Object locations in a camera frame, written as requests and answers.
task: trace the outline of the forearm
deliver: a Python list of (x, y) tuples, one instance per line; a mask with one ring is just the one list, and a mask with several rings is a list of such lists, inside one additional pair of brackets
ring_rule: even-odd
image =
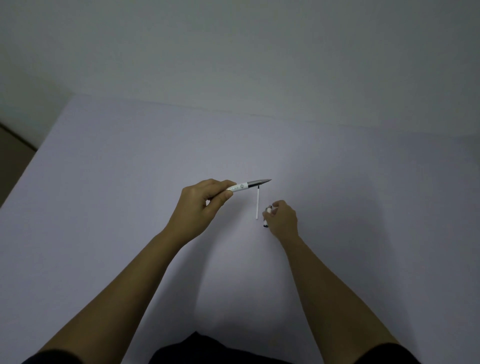
[(169, 263), (181, 245), (162, 232), (41, 350), (85, 363), (120, 363)]
[(376, 345), (397, 342), (368, 306), (301, 238), (281, 243), (326, 364), (350, 364)]

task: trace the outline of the pen barrel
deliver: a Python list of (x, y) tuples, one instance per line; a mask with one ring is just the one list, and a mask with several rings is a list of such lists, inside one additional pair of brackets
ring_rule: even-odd
[(231, 186), (231, 187), (227, 188), (227, 190), (230, 190), (232, 192), (248, 190), (248, 182), (236, 184), (235, 186)]

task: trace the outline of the right hand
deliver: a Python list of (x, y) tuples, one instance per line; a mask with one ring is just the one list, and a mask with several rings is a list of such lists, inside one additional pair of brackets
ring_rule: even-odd
[(297, 229), (297, 213), (284, 200), (275, 201), (276, 207), (272, 213), (263, 212), (271, 233), (280, 241), (291, 240), (299, 237)]

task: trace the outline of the sleeve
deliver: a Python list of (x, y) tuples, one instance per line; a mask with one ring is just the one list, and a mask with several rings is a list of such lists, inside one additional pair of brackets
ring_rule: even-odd
[(75, 355), (63, 350), (46, 350), (38, 352), (22, 364), (82, 364)]
[(355, 364), (391, 363), (420, 364), (403, 346), (393, 343), (381, 344), (367, 351)]

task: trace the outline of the dark clothing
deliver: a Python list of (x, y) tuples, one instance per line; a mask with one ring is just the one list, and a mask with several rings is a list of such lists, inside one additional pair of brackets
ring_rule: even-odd
[[(194, 332), (187, 339), (159, 349), (150, 359), (149, 364), (196, 364), (196, 363), (251, 363), (251, 364), (288, 364), (282, 360), (266, 358), (230, 349), (217, 340)], [(355, 364), (389, 363), (389, 364), (420, 364), (404, 347), (397, 344), (379, 345), (361, 358)], [(75, 355), (61, 350), (40, 352), (27, 359), (23, 364), (82, 364)]]

